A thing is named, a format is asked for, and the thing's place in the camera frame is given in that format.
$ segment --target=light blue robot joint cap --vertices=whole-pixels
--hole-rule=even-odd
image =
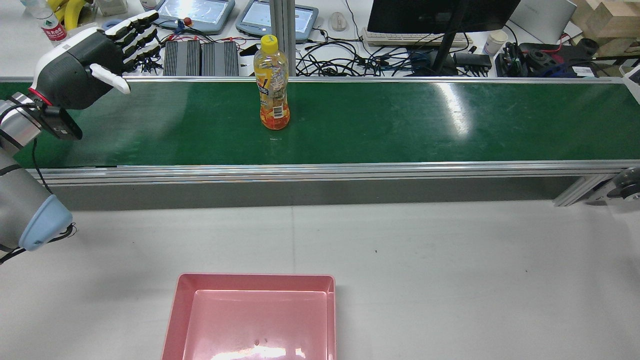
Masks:
[[[18,246],[34,251],[62,233],[72,221],[71,212],[55,195],[51,195],[40,205],[27,224]]]

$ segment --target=yellow bottle cap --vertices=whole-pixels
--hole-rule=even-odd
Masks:
[[[262,45],[262,52],[265,54],[275,54],[278,51],[278,38],[273,35],[264,35],[260,44]]]

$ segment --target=conveyor belt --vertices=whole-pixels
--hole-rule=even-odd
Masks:
[[[27,83],[0,83],[0,94]],[[260,124],[252,81],[132,81],[43,136],[43,168],[640,159],[640,106],[620,83],[292,82],[292,121]],[[17,159],[29,167],[29,149]]]

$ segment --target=keyboard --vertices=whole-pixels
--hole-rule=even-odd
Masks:
[[[428,46],[440,46],[442,43],[442,34],[387,34],[387,33],[372,33],[367,31],[367,28],[362,29],[362,39],[369,45],[391,45],[391,46],[411,46],[411,45],[428,45]],[[473,40],[469,38],[469,46],[473,45]],[[453,47],[465,47],[467,46],[467,39],[465,34],[456,34],[453,40]]]

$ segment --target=computer mouse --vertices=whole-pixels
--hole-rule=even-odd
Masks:
[[[331,14],[329,22],[331,23],[331,28],[335,31],[343,31],[347,28],[347,19],[340,12]]]

